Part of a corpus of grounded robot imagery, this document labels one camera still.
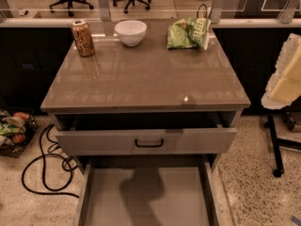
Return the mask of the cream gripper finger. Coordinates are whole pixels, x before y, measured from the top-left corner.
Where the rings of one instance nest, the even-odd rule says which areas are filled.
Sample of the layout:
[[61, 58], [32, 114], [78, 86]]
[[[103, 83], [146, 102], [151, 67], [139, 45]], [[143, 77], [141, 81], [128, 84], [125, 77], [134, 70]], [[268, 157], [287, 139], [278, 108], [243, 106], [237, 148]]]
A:
[[283, 43], [261, 105], [268, 109], [281, 109], [301, 96], [301, 36], [291, 33]]

